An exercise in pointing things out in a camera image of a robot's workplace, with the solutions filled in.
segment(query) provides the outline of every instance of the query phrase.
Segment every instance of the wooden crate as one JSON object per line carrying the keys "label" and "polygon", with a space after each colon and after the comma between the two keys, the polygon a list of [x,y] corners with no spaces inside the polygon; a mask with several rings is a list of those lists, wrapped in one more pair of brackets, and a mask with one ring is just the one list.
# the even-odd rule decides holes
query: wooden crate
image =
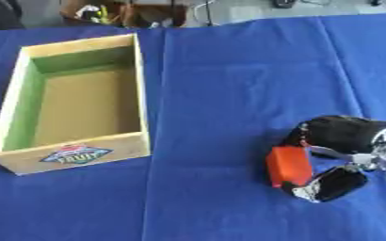
{"label": "wooden crate", "polygon": [[0,113],[18,175],[150,155],[136,35],[22,48]]}

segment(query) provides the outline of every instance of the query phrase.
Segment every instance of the blue cloth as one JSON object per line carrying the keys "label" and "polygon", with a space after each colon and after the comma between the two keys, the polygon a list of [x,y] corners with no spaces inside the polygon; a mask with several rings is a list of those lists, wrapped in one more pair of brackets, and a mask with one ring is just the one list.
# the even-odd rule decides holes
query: blue cloth
{"label": "blue cloth", "polygon": [[[119,33],[0,32],[0,102],[19,45]],[[386,15],[139,35],[153,157],[24,177],[0,168],[0,240],[386,241],[380,173],[346,197],[311,204],[269,187],[263,163],[299,121],[386,120]]]}

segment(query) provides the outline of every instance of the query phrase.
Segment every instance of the floor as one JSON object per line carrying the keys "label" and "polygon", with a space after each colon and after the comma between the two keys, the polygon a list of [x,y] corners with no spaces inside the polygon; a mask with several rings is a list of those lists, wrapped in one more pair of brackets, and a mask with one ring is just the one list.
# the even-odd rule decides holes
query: floor
{"label": "floor", "polygon": [[[61,5],[67,1],[80,0],[19,0],[24,9],[23,22],[27,27],[58,26],[64,25],[59,15]],[[252,19],[278,18],[293,16],[314,15],[342,15],[342,14],[371,14],[386,12],[386,0],[379,7],[371,7],[367,0],[304,0],[319,4],[327,3],[327,6],[306,4],[298,0],[293,8],[278,9],[271,7],[270,0],[213,0],[211,5],[212,17],[217,24],[236,23]],[[142,3],[168,3],[169,0],[137,0]],[[185,3],[191,9],[203,0],[177,0]],[[193,10],[189,11],[187,26],[200,26],[206,22],[205,8],[197,8],[196,18]]]}

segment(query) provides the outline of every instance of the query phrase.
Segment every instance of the cable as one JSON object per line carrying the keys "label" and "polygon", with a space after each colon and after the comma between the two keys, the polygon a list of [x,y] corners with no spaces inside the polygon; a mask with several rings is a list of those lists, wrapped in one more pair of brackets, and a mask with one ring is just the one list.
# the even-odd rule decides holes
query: cable
{"label": "cable", "polygon": [[[196,22],[198,22],[200,25],[207,25],[207,26],[212,26],[212,25],[216,25],[216,26],[219,26],[219,24],[215,24],[212,22],[212,17],[211,17],[211,9],[210,9],[210,5],[211,4],[214,4],[217,0],[205,0],[205,3],[202,3],[202,4],[198,4],[196,5],[194,8],[193,8],[193,18],[195,19]],[[207,12],[207,18],[208,18],[208,22],[205,23],[203,21],[201,21],[199,19],[199,9],[200,8],[203,8],[203,7],[206,7],[206,12]]]}

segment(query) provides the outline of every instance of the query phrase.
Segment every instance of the black fabric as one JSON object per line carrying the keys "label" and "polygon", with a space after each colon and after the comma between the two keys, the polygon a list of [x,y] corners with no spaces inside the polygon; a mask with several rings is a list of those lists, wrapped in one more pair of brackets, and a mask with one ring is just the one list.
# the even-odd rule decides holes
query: black fabric
{"label": "black fabric", "polygon": [[[386,128],[386,121],[368,120],[349,116],[324,116],[305,121],[308,131],[306,142],[313,146],[331,148],[339,153],[370,153],[373,137]],[[283,144],[299,145],[301,124]]]}
{"label": "black fabric", "polygon": [[22,9],[15,0],[0,0],[0,30],[24,28],[21,16]]}

